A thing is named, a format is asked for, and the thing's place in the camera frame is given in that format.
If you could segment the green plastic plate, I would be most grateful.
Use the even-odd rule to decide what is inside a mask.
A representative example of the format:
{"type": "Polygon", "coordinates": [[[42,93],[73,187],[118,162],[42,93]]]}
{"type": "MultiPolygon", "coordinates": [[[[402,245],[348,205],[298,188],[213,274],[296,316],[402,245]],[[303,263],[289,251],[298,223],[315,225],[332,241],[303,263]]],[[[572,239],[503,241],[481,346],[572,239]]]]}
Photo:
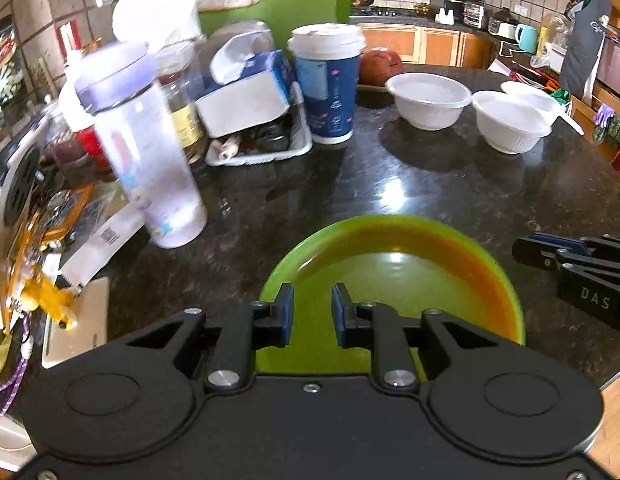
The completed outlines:
{"type": "Polygon", "coordinates": [[[389,304],[409,318],[441,309],[518,344],[526,340],[518,296],[496,259],[470,237],[425,218],[376,214],[333,223],[278,263],[261,300],[273,300],[284,283],[295,293],[292,338],[284,349],[258,351],[261,373],[368,372],[368,351],[337,344],[331,308],[337,283],[355,302],[389,304]]]}

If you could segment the white bowl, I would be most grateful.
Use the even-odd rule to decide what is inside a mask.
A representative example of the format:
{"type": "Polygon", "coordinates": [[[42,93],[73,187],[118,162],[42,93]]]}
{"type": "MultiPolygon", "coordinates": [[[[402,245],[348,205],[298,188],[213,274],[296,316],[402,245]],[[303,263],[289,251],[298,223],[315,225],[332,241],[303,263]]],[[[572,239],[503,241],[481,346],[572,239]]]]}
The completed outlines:
{"type": "Polygon", "coordinates": [[[570,128],[573,128],[576,133],[579,133],[580,136],[584,136],[583,128],[578,125],[575,119],[568,115],[567,108],[549,94],[531,87],[529,84],[522,84],[514,80],[502,82],[500,88],[509,96],[523,101],[538,110],[549,126],[554,125],[557,119],[561,119],[570,128]]]}
{"type": "Polygon", "coordinates": [[[414,128],[425,131],[453,126],[473,95],[459,81],[429,73],[393,76],[385,88],[394,97],[399,115],[414,128]]]}
{"type": "Polygon", "coordinates": [[[503,92],[475,92],[472,107],[479,133],[492,148],[503,154],[527,153],[552,131],[538,110],[503,92]]]}

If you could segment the white tray with items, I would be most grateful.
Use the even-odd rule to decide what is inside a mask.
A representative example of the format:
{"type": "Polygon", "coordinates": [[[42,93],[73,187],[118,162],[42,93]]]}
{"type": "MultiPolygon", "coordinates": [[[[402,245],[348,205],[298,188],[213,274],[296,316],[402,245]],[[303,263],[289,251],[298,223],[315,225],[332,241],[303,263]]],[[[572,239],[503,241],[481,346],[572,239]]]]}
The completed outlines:
{"type": "Polygon", "coordinates": [[[292,84],[292,98],[289,110],[272,122],[211,140],[206,164],[211,167],[260,165],[309,153],[312,135],[304,97],[296,81],[292,84]]]}

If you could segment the teal mug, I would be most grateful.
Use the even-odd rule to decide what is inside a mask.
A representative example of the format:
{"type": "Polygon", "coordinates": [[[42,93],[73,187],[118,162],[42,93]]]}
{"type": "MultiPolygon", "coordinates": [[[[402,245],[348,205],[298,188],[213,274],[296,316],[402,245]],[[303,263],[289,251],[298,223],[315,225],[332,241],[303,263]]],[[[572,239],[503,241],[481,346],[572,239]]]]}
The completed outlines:
{"type": "Polygon", "coordinates": [[[538,47],[538,32],[532,26],[518,24],[515,29],[515,41],[519,50],[535,54],[538,47]]]}

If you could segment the rice cooker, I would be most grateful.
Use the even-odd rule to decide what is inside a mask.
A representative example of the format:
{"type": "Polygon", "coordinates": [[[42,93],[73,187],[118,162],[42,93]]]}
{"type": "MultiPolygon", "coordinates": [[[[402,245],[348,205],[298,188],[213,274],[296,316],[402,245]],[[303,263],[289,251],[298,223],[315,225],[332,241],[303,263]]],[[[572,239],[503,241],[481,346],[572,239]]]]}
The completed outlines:
{"type": "Polygon", "coordinates": [[[488,21],[488,33],[506,40],[514,40],[518,21],[508,8],[493,12],[488,21]]]}

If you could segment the dark hanging apron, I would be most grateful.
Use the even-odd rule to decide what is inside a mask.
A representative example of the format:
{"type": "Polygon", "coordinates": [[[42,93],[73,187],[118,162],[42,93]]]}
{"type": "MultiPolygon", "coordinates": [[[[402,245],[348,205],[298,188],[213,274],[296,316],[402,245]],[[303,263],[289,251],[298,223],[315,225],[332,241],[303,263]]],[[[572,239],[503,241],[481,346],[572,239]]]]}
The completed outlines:
{"type": "Polygon", "coordinates": [[[572,20],[560,85],[577,99],[591,96],[604,42],[601,18],[607,22],[612,12],[612,0],[583,0],[572,20]]]}

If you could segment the blue white tissue pack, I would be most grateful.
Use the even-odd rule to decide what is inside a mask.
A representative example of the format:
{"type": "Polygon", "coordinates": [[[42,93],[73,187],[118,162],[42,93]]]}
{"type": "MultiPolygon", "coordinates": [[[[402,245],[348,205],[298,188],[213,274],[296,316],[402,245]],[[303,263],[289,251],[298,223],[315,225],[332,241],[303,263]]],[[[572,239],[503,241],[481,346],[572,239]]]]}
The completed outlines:
{"type": "Polygon", "coordinates": [[[293,69],[282,50],[248,60],[240,78],[216,84],[196,100],[196,110],[211,139],[272,122],[293,102],[293,69]]]}

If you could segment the blue paper coffee cup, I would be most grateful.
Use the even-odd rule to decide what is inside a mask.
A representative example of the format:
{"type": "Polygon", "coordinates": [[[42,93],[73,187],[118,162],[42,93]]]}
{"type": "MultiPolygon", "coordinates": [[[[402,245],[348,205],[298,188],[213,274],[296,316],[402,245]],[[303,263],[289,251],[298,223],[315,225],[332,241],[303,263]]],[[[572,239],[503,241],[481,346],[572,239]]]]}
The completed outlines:
{"type": "Polygon", "coordinates": [[[293,55],[313,141],[335,145],[349,140],[365,38],[357,26],[321,23],[292,31],[293,55]]]}

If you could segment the green cutting board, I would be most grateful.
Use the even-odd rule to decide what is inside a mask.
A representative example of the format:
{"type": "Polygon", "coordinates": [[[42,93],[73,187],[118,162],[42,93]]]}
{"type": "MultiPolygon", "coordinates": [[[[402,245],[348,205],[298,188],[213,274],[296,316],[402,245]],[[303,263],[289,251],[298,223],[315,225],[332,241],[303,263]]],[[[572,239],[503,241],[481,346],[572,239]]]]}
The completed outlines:
{"type": "Polygon", "coordinates": [[[350,11],[350,0],[260,0],[244,8],[200,11],[199,24],[203,33],[210,36],[227,24],[262,21],[271,29],[274,44],[285,49],[295,28],[320,23],[348,24],[350,11]]]}

